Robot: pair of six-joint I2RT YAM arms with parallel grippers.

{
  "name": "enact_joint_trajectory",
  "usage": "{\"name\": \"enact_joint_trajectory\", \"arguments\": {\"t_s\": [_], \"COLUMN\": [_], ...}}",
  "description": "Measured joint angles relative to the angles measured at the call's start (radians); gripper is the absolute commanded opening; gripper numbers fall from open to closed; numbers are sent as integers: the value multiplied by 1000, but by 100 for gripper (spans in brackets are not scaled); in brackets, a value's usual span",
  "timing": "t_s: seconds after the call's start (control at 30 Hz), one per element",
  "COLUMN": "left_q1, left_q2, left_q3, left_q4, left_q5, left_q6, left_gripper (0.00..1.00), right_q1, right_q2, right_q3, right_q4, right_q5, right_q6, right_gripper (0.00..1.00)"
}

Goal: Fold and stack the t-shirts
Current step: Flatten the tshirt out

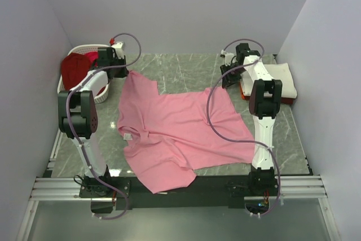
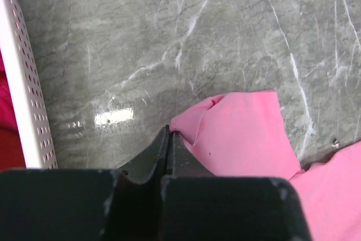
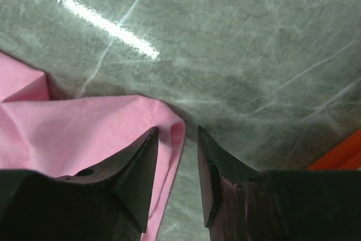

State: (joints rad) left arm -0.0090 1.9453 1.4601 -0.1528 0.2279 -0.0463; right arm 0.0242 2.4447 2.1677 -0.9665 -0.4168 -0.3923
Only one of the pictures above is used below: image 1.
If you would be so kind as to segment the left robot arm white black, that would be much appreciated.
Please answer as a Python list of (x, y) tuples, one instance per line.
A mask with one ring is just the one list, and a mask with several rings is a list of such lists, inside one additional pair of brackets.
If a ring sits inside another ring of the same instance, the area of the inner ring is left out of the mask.
[(58, 94), (59, 129), (77, 147), (85, 167), (81, 187), (98, 197), (110, 193), (126, 196), (112, 183), (95, 134), (98, 115), (94, 96), (114, 78), (119, 69), (126, 69), (126, 62), (124, 58), (118, 58), (116, 49), (99, 47), (96, 65), (87, 72), (85, 78), (69, 91)]

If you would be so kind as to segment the pink t-shirt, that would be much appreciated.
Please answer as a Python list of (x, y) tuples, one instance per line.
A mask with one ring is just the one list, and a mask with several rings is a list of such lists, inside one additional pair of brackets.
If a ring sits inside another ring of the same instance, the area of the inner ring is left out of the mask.
[(119, 113), (126, 161), (154, 194), (187, 187), (197, 169), (253, 160), (253, 136), (221, 87), (160, 94), (156, 81), (132, 71)]

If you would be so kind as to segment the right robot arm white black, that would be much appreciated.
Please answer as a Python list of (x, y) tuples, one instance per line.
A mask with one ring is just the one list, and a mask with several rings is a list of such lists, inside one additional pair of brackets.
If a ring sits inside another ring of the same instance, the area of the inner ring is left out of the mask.
[(260, 47), (262, 52), (258, 52), (250, 49), (249, 42), (253, 40), (242, 38), (226, 45), (221, 51), (224, 65), (220, 69), (224, 89), (240, 81), (244, 72), (252, 80), (249, 113), (253, 116), (255, 144), (249, 189), (254, 194), (263, 194), (272, 189), (280, 190), (280, 178), (275, 177), (280, 170), (272, 153), (272, 140), (283, 84), (274, 79), (263, 64), (263, 46)]

